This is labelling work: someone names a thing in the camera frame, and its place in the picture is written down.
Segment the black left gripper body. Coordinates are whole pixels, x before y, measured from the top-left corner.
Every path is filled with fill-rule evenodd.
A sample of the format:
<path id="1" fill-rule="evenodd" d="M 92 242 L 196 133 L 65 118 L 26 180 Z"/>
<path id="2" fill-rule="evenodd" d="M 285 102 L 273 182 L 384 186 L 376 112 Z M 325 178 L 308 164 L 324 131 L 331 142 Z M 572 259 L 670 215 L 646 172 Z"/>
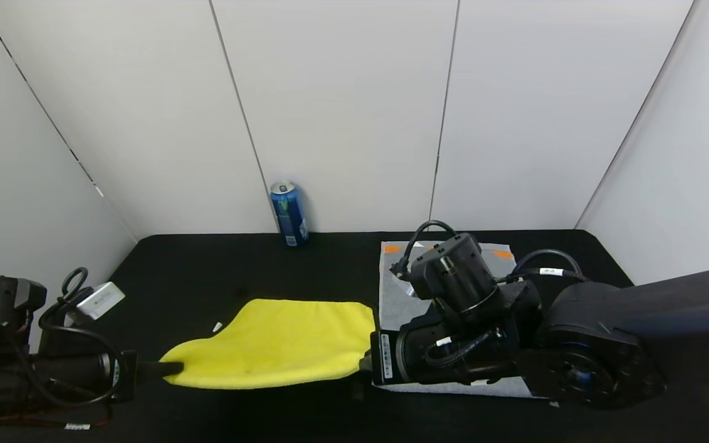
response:
<path id="1" fill-rule="evenodd" d="M 126 351 L 118 358 L 107 353 L 34 355 L 32 368 L 46 390 L 65 403 L 128 401 L 135 386 L 137 357 Z"/>

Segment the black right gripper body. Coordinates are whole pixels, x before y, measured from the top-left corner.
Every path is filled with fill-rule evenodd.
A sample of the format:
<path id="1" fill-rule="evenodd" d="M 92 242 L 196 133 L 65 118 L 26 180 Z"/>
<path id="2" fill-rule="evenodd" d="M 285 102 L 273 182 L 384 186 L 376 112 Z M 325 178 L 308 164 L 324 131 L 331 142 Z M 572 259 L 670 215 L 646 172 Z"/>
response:
<path id="1" fill-rule="evenodd" d="M 427 384 L 426 330 L 377 330 L 371 334 L 372 381 L 376 385 Z"/>

